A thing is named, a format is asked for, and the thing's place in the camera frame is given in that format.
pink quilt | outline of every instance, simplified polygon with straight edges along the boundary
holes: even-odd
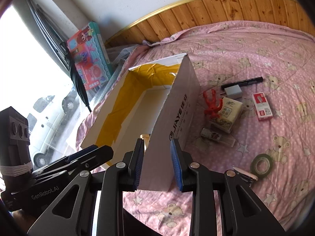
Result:
[[[151,48],[139,46],[122,74],[135,65],[179,53],[193,63],[201,90],[185,151],[207,168],[224,172],[232,166],[249,171],[261,153],[281,153],[271,173],[252,189],[287,229],[314,189],[315,175],[315,44],[301,31],[270,23],[230,21],[181,31]],[[262,76],[263,83],[242,87],[245,110],[231,135],[233,148],[199,137],[206,124],[202,92],[220,85]],[[264,92],[274,117],[258,122],[251,94]],[[95,121],[103,102],[82,123],[77,146]],[[162,235],[189,235],[192,194],[173,184],[168,192],[124,193],[124,208]],[[221,232],[220,213],[217,212]]]

green tape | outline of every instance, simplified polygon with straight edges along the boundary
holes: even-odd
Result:
[[[264,171],[258,169],[257,165],[259,162],[265,162],[267,164],[267,167]],[[272,159],[268,154],[257,155],[250,165],[250,172],[258,176],[258,178],[264,178],[265,176],[267,176],[270,173],[271,169]]]

red figurine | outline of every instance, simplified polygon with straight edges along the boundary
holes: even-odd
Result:
[[[205,115],[208,114],[208,115],[210,115],[210,119],[214,119],[214,118],[218,118],[220,116],[218,114],[218,111],[220,111],[222,108],[223,100],[222,100],[222,98],[220,98],[220,104],[217,107],[215,104],[216,103],[215,90],[212,89],[211,91],[212,91],[212,100],[211,101],[208,99],[206,91],[204,91],[204,93],[203,93],[204,100],[208,105],[208,108],[204,111],[204,114]]]

small red and white box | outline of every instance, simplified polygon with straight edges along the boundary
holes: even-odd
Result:
[[[263,92],[255,93],[252,96],[256,115],[259,121],[262,120],[268,120],[272,118],[272,111],[270,109],[269,103],[267,101],[267,98]]]

black pen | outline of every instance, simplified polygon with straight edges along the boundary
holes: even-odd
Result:
[[[245,85],[251,85],[254,83],[259,83],[262,82],[264,79],[262,77],[257,77],[257,78],[252,78],[252,79],[248,79],[248,80],[243,80],[243,81],[237,81],[237,82],[231,82],[231,83],[226,83],[221,85],[221,90],[224,90],[225,88],[234,86],[234,85],[238,85],[238,86],[245,86]]]

